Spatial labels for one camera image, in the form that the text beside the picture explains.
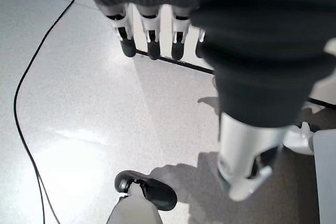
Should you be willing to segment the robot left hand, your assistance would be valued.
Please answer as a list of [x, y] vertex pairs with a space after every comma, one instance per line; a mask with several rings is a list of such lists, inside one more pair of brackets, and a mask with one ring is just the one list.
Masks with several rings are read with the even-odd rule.
[[94, 0], [107, 17], [132, 3], [170, 4], [202, 31], [198, 55], [214, 69], [218, 170], [232, 200], [249, 197], [313, 86], [335, 70], [335, 0]]

